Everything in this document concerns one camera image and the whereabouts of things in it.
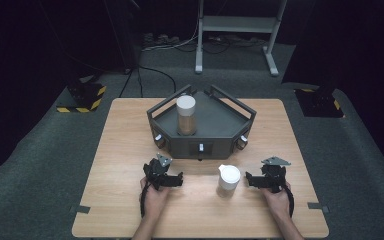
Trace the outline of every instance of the wooden table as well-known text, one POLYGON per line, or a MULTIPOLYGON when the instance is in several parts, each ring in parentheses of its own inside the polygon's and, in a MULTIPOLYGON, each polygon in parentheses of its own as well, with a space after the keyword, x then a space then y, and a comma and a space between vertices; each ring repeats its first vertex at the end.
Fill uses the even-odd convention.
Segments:
MULTIPOLYGON (((139 180, 143 165, 157 152, 146 111, 163 99, 116 99, 96 152, 81 200, 89 213, 78 212, 76 237, 131 237, 140 222, 139 180)), ((156 228, 156 238, 271 238, 280 232, 258 189, 248 187, 245 171, 261 175, 261 160, 278 156, 292 163, 286 179, 295 196, 293 221, 306 238, 329 234, 307 168, 283 103, 276 99, 240 99, 257 111, 249 144, 227 160, 173 159, 168 172, 184 172, 182 187, 173 188, 156 228), (242 178, 230 199, 216 193, 218 167, 232 164, 242 178)))

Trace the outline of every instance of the cylindrical container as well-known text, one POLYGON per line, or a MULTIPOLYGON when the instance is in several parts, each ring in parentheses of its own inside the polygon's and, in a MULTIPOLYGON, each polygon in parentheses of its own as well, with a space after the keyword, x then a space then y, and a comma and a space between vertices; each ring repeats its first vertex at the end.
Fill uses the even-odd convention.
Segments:
POLYGON ((217 186, 217 194, 222 198, 232 197, 241 178, 239 169, 232 165, 219 167, 220 177, 217 186))
POLYGON ((183 95, 177 98, 177 132, 180 135, 193 135, 196 132, 195 98, 183 95))

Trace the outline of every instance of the metal shelf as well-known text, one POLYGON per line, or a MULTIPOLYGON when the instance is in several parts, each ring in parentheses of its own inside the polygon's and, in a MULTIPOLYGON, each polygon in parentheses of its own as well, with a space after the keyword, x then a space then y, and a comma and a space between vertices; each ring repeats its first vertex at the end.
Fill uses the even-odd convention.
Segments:
POLYGON ((276 18, 204 16, 203 31, 272 33, 276 18))
POLYGON ((200 0, 199 23, 198 23, 198 46, 196 48, 195 72, 202 73, 202 34, 204 31, 219 32, 255 32, 270 33, 270 40, 264 46, 262 52, 266 57, 267 64, 272 76, 278 76, 276 64, 272 56, 272 49, 276 40, 277 32, 282 21, 283 12, 287 0, 280 0, 280 7, 276 17, 231 17, 231 16, 204 16, 204 0, 200 0))

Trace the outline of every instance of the black wrist strap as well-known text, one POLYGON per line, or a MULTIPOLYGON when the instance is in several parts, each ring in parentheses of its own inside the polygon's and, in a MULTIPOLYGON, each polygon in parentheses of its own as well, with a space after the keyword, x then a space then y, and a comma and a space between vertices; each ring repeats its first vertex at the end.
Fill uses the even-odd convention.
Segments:
POLYGON ((292 217, 292 214, 294 213, 294 207, 295 207, 295 202, 294 202, 294 195, 292 194, 291 190, 284 184, 282 186, 283 189, 285 189, 286 194, 288 194, 288 200, 289 200, 289 215, 292 217))
POLYGON ((145 216, 145 198, 146 198, 146 193, 148 192, 149 186, 151 186, 151 183, 149 183, 147 180, 145 183, 145 186, 142 189, 142 193, 140 195, 140 214, 142 218, 145 216))

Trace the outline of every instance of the human hand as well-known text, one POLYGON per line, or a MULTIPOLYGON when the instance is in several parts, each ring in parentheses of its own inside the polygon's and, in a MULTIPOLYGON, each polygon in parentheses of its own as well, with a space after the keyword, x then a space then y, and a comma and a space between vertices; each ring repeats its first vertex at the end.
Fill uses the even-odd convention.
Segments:
MULTIPOLYGON (((286 182, 286 186, 291 189, 291 185, 288 182, 286 182)), ((278 193, 272 193, 271 189, 268 188, 260 188, 260 191, 266 198, 270 212, 273 215, 289 217, 289 199, 285 189, 282 189, 278 193)))
POLYGON ((142 190, 145 188, 146 184, 149 184, 150 186, 147 189, 144 202, 145 217, 157 220, 166 205, 167 196, 171 188, 160 187, 159 190, 156 190, 151 183, 147 182, 146 177, 144 177, 140 180, 142 190))

